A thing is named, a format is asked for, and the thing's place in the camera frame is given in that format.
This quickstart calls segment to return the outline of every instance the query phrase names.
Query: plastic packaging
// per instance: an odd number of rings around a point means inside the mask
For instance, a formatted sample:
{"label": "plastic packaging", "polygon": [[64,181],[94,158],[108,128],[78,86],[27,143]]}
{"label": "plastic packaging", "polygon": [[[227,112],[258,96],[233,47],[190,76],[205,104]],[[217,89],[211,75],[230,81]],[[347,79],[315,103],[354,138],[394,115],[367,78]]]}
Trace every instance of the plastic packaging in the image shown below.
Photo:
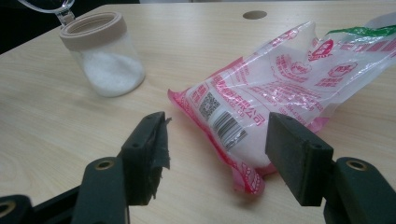
{"label": "plastic packaging", "polygon": [[60,37],[99,95],[123,95],[143,81],[143,66],[120,13],[80,18],[67,24]]}
{"label": "plastic packaging", "polygon": [[259,194],[274,172],[265,155],[270,111],[320,130],[334,109],[396,61],[396,26],[330,31],[299,25],[207,80],[169,91],[233,170],[234,187]]}

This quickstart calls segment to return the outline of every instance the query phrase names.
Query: clear plastic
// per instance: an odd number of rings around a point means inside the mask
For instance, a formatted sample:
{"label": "clear plastic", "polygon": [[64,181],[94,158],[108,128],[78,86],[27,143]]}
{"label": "clear plastic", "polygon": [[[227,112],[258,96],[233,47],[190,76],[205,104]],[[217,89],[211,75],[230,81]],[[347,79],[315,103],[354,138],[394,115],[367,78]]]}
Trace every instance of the clear plastic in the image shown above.
{"label": "clear plastic", "polygon": [[275,170],[265,154],[270,112],[316,132],[338,105],[395,63],[396,25],[330,31],[317,39],[308,22],[168,96],[232,168],[235,188],[259,194],[262,176]]}
{"label": "clear plastic", "polygon": [[25,6],[43,13],[54,13],[62,26],[73,21],[75,16],[70,10],[75,0],[18,0]]}
{"label": "clear plastic", "polygon": [[101,96],[123,95],[135,89],[145,78],[144,68],[128,33],[98,48],[70,52]]}

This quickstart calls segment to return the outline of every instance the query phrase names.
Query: printed logo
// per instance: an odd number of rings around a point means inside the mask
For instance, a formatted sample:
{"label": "printed logo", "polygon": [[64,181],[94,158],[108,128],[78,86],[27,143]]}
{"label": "printed logo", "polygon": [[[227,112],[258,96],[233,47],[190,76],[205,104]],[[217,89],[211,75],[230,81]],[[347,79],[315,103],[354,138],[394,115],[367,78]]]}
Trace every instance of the printed logo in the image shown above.
{"label": "printed logo", "polygon": [[332,51],[332,46],[334,45],[332,39],[324,42],[318,49],[314,52],[308,52],[308,60],[314,61],[321,58],[327,58],[331,56],[330,51]]}
{"label": "printed logo", "polygon": [[351,72],[356,66],[358,66],[357,63],[341,63],[332,68],[328,74],[331,77],[341,77]]}
{"label": "printed logo", "polygon": [[295,75],[303,75],[310,72],[312,70],[312,67],[310,64],[297,62],[297,63],[293,63],[290,69],[291,72]]}

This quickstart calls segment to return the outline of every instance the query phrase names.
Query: round hole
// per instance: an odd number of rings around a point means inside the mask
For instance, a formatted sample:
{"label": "round hole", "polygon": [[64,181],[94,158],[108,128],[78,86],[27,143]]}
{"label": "round hole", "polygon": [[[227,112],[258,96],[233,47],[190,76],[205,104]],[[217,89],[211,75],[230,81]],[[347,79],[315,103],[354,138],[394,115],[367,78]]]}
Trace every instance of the round hole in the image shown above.
{"label": "round hole", "polygon": [[350,168],[358,170],[358,171],[366,171],[367,170],[367,165],[361,161],[347,161],[346,165],[348,165]]}
{"label": "round hole", "polygon": [[96,170],[106,170],[114,165],[114,161],[100,161],[96,164]]}
{"label": "round hole", "polygon": [[5,217],[6,215],[8,215],[15,209],[16,206],[17,205],[14,201],[6,201],[0,203],[0,217]]}
{"label": "round hole", "polygon": [[267,16],[265,11],[255,10],[246,12],[243,17],[247,20],[258,20]]}

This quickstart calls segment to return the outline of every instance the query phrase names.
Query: wooden table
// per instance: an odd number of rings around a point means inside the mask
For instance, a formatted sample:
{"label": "wooden table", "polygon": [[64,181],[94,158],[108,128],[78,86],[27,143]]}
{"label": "wooden table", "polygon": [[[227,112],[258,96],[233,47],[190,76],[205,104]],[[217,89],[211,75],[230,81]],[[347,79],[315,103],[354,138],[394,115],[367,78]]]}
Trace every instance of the wooden table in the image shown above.
{"label": "wooden table", "polygon": [[[0,56],[0,196],[42,203],[80,184],[85,166],[116,156],[136,124],[165,111],[171,170],[157,199],[131,207],[132,223],[324,223],[322,207],[301,207],[279,175],[260,197],[233,191],[231,170],[203,133],[171,105],[182,91],[262,43],[306,22],[317,34],[363,25],[396,10],[393,2],[266,2],[121,5],[147,70],[144,83],[117,98],[98,96],[62,44],[59,29]],[[267,16],[246,20],[245,12]],[[334,159],[370,162],[396,189],[396,67],[338,107],[318,133]]]}

